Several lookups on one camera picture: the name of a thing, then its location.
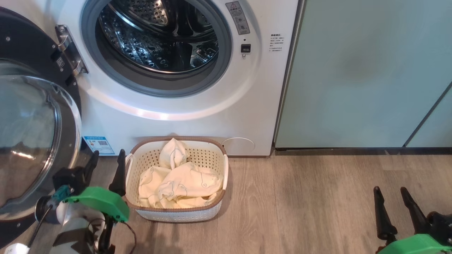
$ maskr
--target washing machine door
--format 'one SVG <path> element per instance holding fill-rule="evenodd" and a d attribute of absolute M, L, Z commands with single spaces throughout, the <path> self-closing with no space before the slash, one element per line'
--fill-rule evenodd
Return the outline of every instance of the washing machine door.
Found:
<path fill-rule="evenodd" d="M 0 8 L 0 248 L 34 221 L 52 175 L 71 168 L 81 143 L 73 70 L 40 28 Z"/>

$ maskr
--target stainless steel drum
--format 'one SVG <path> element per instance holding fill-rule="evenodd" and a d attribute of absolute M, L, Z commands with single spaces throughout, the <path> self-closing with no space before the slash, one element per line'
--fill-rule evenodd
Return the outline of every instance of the stainless steel drum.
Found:
<path fill-rule="evenodd" d="M 113 0 L 99 23 L 116 51 L 158 73 L 191 72 L 213 62 L 218 52 L 211 24 L 184 0 Z"/>

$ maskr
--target basket handle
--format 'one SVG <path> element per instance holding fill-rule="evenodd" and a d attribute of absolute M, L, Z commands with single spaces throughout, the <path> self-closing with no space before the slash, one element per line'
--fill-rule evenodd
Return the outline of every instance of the basket handle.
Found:
<path fill-rule="evenodd" d="M 225 162 L 224 162 L 223 189 L 226 190 L 227 178 L 229 175 L 229 161 L 228 161 L 227 155 L 224 155 L 224 157 L 225 157 Z"/>
<path fill-rule="evenodd" d="M 126 156 L 126 165 L 127 165 L 127 163 L 129 163 L 129 167 L 127 168 L 126 186 L 127 186 L 127 183 L 129 182 L 130 169 L 132 168 L 132 164 L 133 164 L 133 154 L 129 154 Z"/>

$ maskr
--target warning label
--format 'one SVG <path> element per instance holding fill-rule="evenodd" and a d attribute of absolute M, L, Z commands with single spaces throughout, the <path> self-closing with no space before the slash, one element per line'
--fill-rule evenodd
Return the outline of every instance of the warning label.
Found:
<path fill-rule="evenodd" d="M 269 52 L 281 52 L 284 48 L 284 36 L 280 33 L 270 34 L 270 46 L 268 47 Z"/>
<path fill-rule="evenodd" d="M 84 136 L 92 152 L 99 151 L 99 155 L 114 155 L 114 151 L 104 136 Z"/>
<path fill-rule="evenodd" d="M 240 35 L 250 33 L 248 21 L 246 21 L 245 14 L 243 13 L 240 3 L 238 1 L 226 3 L 226 7 L 234 20 L 237 32 Z"/>
<path fill-rule="evenodd" d="M 62 57 L 58 58 L 56 63 L 58 64 L 58 67 L 62 68 L 64 66 L 63 58 Z"/>

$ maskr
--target brown basket rim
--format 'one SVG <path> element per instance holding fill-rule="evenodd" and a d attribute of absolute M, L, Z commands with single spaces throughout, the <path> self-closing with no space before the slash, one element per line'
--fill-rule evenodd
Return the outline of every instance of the brown basket rim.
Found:
<path fill-rule="evenodd" d="M 151 143 L 151 142 L 161 142 L 161 141 L 170 141 L 171 139 L 176 138 L 178 141 L 200 141 L 200 142 L 206 142 L 206 143 L 212 143 L 216 146 L 218 146 L 218 148 L 220 148 L 220 150 L 223 152 L 223 155 L 226 155 L 226 150 L 224 149 L 224 147 L 218 143 L 215 140 L 212 140 L 210 138 L 205 138 L 205 137 L 199 137 L 199 136 L 162 136 L 162 137 L 152 137 L 152 138 L 148 138 L 145 139 L 143 141 L 141 141 L 140 143 L 138 143 L 136 146 L 134 146 L 132 148 L 132 150 L 130 151 L 131 154 L 134 154 L 138 148 L 140 148 L 141 146 L 147 144 L 147 143 Z M 126 170 L 129 168 L 129 163 L 127 163 L 126 165 Z M 195 208 L 152 208 L 152 207 L 140 207 L 140 206 L 136 206 L 133 205 L 128 199 L 127 196 L 124 196 L 124 198 L 126 199 L 126 202 L 128 203 L 130 208 L 133 208 L 135 210 L 141 210 L 141 211 L 149 211 L 149 212 L 198 212 L 198 211 L 204 211 L 204 210 L 209 210 L 213 207 L 215 207 L 216 205 L 218 205 L 222 200 L 223 197 L 226 193 L 226 190 L 221 190 L 220 195 L 218 195 L 218 197 L 216 197 L 214 199 L 214 201 L 208 205 L 208 206 L 204 206 L 204 207 L 195 207 Z"/>

